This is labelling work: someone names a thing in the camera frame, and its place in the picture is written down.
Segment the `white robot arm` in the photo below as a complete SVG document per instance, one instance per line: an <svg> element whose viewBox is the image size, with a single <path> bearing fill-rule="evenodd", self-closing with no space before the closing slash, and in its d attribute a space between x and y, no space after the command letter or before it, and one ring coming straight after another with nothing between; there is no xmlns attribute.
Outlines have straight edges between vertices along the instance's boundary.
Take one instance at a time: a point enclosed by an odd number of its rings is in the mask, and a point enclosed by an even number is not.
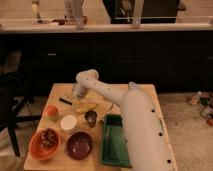
<svg viewBox="0 0 213 171"><path fill-rule="evenodd" d="M172 171L172 156L166 142L163 122L145 90L134 82L128 83L127 90L101 82L95 69L76 75L73 95L84 98L89 90L102 95L120 108L133 171Z"/></svg>

